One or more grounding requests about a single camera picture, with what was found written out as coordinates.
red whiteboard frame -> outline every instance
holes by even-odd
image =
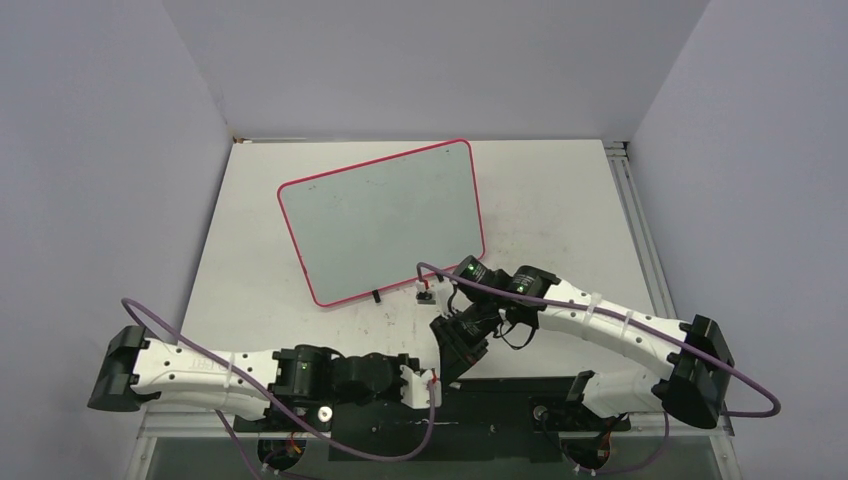
[[[373,165],[375,163],[385,162],[385,161],[392,160],[392,159],[395,159],[395,158],[405,157],[405,156],[411,155],[413,153],[423,152],[423,151],[431,150],[431,149],[434,149],[434,148],[440,148],[440,147],[452,145],[452,144],[455,144],[455,143],[464,143],[468,146],[468,157],[469,157],[469,160],[471,162],[471,181],[474,184],[474,200],[477,202],[477,220],[480,224],[480,243],[483,245],[483,251],[480,252],[480,255],[477,256],[477,258],[479,259],[479,258],[483,258],[483,256],[486,255],[486,237],[483,234],[483,215],[480,211],[480,195],[477,193],[477,174],[474,171],[474,153],[473,153],[473,149],[471,148],[471,143],[469,143],[468,140],[465,140],[463,138],[448,140],[446,142],[437,143],[435,145],[429,145],[429,146],[426,146],[426,147],[416,148],[416,149],[409,150],[409,151],[406,151],[406,152],[396,153],[394,155],[389,155],[388,157],[381,157],[381,158],[377,158],[375,160],[368,160],[366,162],[357,163],[355,165],[350,165],[348,167],[337,168],[335,170],[330,170],[328,172],[319,173],[319,174],[316,174],[316,175],[310,175],[308,177],[300,178],[300,179],[297,179],[297,180],[292,180],[290,182],[286,182],[286,183],[280,185],[280,187],[277,189],[277,202],[280,204],[280,210],[283,212],[283,219],[285,219],[285,221],[286,221],[286,228],[289,231],[289,235],[291,235],[292,244],[294,244],[294,250],[297,253],[297,260],[298,260],[298,262],[300,262],[300,268],[303,270],[303,276],[306,278],[306,284],[309,287],[309,294],[312,296],[312,301],[315,302],[316,305],[318,305],[319,307],[324,307],[324,308],[333,307],[333,306],[339,305],[339,304],[344,303],[344,302],[349,302],[351,300],[356,300],[358,298],[367,297],[367,296],[371,295],[372,290],[369,290],[367,292],[362,292],[362,293],[354,295],[352,297],[343,298],[341,300],[336,300],[334,302],[330,302],[330,303],[326,303],[326,304],[318,301],[318,299],[315,297],[315,290],[312,288],[312,282],[309,280],[309,273],[306,270],[306,265],[303,263],[303,256],[300,254],[300,248],[297,245],[297,239],[294,236],[294,231],[292,230],[291,223],[289,222],[289,217],[288,217],[288,214],[286,213],[286,207],[285,207],[285,205],[283,205],[283,199],[280,195],[282,193],[283,189],[288,187],[288,186],[295,185],[295,184],[302,183],[302,182],[308,182],[308,181],[314,180],[316,178],[326,177],[328,175],[334,175],[336,173],[346,172],[348,170],[353,170],[355,168],[366,167],[368,165]],[[451,266],[445,267],[445,268],[454,268],[455,266],[456,265],[451,265]],[[432,276],[432,275],[434,275],[434,274],[429,273],[425,276],[429,277],[429,276]],[[377,291],[382,292],[382,291],[388,290],[390,288],[398,287],[400,285],[409,283],[409,282],[415,280],[416,278],[417,277],[413,276],[413,277],[408,278],[406,280],[401,280],[400,282],[396,282],[396,283],[393,283],[391,285],[386,285],[385,287],[380,287],[380,288],[377,289]]]

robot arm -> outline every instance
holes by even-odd
[[[599,294],[583,292],[535,267],[520,267],[510,276],[468,257],[454,275],[471,282],[471,286],[459,284],[458,288],[472,304],[462,312],[442,305],[442,315],[430,325],[440,354],[437,406],[441,384],[457,380],[486,354],[490,334],[504,323],[524,323],[534,332],[552,330],[581,337],[642,366],[612,374],[580,373],[564,392],[571,404],[582,405],[599,418],[666,411],[689,425],[716,426],[729,375],[682,352],[679,346],[628,326],[631,319],[650,324],[732,366],[721,330],[712,320],[698,316],[688,324],[654,318],[605,301]],[[478,285],[512,295],[504,298],[482,291]],[[558,300],[575,307],[547,306],[534,299]],[[616,315],[624,321],[613,318]],[[273,420],[279,412],[269,408],[262,393],[234,375],[233,366],[253,375],[315,426],[328,427],[327,409],[336,404],[386,400],[413,409],[429,407],[427,385],[435,374],[421,371],[418,359],[405,354],[344,357],[331,348],[310,345],[214,352],[229,362],[229,367],[223,367],[200,353],[147,338],[147,333],[143,327],[126,327],[110,342],[89,407],[133,411],[146,402],[180,403],[228,411],[245,420]]]
[[[344,357],[333,349],[298,345],[257,352],[213,352],[221,366],[191,349],[149,338],[146,328],[125,327],[109,343],[90,408],[135,411],[144,403],[177,403],[222,410],[245,420],[273,417],[270,402],[233,373],[236,366],[267,386],[310,423],[327,424],[335,404],[390,400],[429,408],[432,371],[419,371],[408,355]],[[437,393],[440,386],[436,384]],[[437,395],[437,406],[441,395]]]
[[[439,340],[441,376],[446,383],[459,378],[485,355],[486,337],[499,325],[524,323],[534,333],[541,329],[580,337],[642,366],[615,373],[587,371],[578,375],[569,392],[570,401],[581,402],[598,417],[665,411],[695,427],[716,426],[730,375],[681,351],[677,345],[629,325],[631,320],[648,324],[733,366],[721,330],[709,318],[696,316],[690,324],[635,312],[535,267],[520,267],[510,276],[503,270],[489,270],[474,257],[468,257],[456,267],[454,275],[517,296],[503,298],[458,284],[472,301],[471,307],[454,313],[440,302],[442,315],[431,328]],[[534,298],[574,304],[575,308],[542,305]]]

white tabletop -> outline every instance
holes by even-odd
[[[472,142],[490,268],[548,270],[574,285],[652,312],[645,280],[600,141]],[[325,309],[310,297],[276,199],[280,184],[425,146],[423,142],[253,143],[233,146],[182,332],[208,348],[250,351],[313,344],[346,355],[409,353],[438,366],[413,286]],[[415,265],[409,265],[414,273]],[[526,330],[510,334],[523,343]],[[490,340],[466,377],[564,376],[629,360],[580,339],[540,332],[512,351]]]

glass panel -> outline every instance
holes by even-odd
[[[319,305],[410,280],[415,264],[483,254],[471,147],[442,144],[280,189]]]
[[[649,456],[659,445],[656,437],[613,437],[613,453],[608,468],[633,465]],[[245,440],[257,469],[256,440]],[[471,478],[563,480],[573,478],[570,463],[531,464],[525,459],[498,459],[490,462],[328,462],[328,447],[323,442],[309,443],[306,454],[292,473],[317,479],[374,480],[378,478],[469,480]],[[265,477],[275,478],[270,473]],[[148,480],[183,480],[186,478],[250,480],[250,473],[238,451],[225,438],[160,438],[156,444]],[[577,478],[590,478],[581,475]],[[648,480],[685,478],[687,480],[719,479],[709,437],[672,437],[666,452],[651,466],[627,475],[605,478]]]

black bracket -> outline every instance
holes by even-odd
[[[718,324],[695,315],[692,324],[681,323],[686,344],[734,366],[730,349]],[[661,380],[651,392],[662,400],[663,408],[674,418],[698,428],[715,428],[721,416],[730,374],[686,352],[669,355],[674,370],[668,381]]]
[[[109,342],[94,390],[88,398],[88,408],[106,412],[136,412],[144,402],[159,398],[159,393],[139,395],[132,385],[138,383],[133,374],[138,352],[150,346],[147,329],[132,325],[124,327]]]

